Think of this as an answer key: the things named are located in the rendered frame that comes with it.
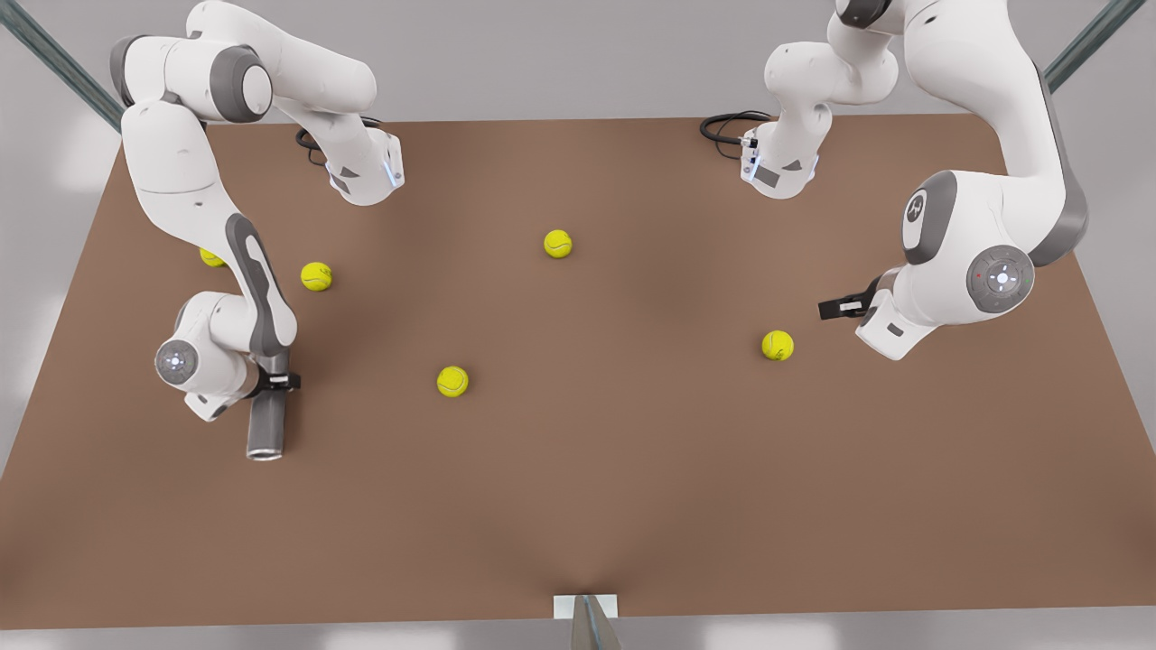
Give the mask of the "white post foot plate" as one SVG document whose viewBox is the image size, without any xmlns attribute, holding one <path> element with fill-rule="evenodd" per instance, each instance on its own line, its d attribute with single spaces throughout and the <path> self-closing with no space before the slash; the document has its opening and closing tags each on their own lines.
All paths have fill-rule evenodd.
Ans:
<svg viewBox="0 0 1156 650">
<path fill-rule="evenodd" d="M 553 596 L 553 616 L 572 618 L 575 604 L 586 598 L 586 594 Z M 598 601 L 606 618 L 618 618 L 618 594 L 590 594 L 590 601 Z"/>
</svg>

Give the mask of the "silver frame post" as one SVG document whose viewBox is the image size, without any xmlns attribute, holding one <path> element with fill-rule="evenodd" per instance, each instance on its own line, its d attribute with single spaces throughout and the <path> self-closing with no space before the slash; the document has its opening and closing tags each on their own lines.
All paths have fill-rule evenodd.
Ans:
<svg viewBox="0 0 1156 650">
<path fill-rule="evenodd" d="M 118 134 L 121 133 L 124 108 L 119 99 L 112 98 L 16 0 L 0 0 L 0 24 L 42 65 L 53 71 L 95 115 L 101 116 Z"/>
<path fill-rule="evenodd" d="M 1148 3 L 1148 0 L 1109 0 L 1082 32 L 1044 71 L 1048 93 L 1055 93 L 1075 71 L 1085 65 L 1136 12 L 1140 12 L 1144 3 Z"/>
<path fill-rule="evenodd" d="M 570 650 L 622 650 L 618 634 L 596 596 L 575 596 Z"/>
</svg>

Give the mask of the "grey tennis ball tube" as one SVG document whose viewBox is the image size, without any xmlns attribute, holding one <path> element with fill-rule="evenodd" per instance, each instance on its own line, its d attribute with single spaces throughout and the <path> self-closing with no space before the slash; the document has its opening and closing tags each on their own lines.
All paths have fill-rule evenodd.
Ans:
<svg viewBox="0 0 1156 650">
<path fill-rule="evenodd" d="M 275 357 L 255 357 L 269 374 L 289 374 L 290 350 Z M 288 392 L 264 392 L 251 398 L 249 407 L 249 460 L 279 460 L 284 455 L 286 396 Z"/>
</svg>

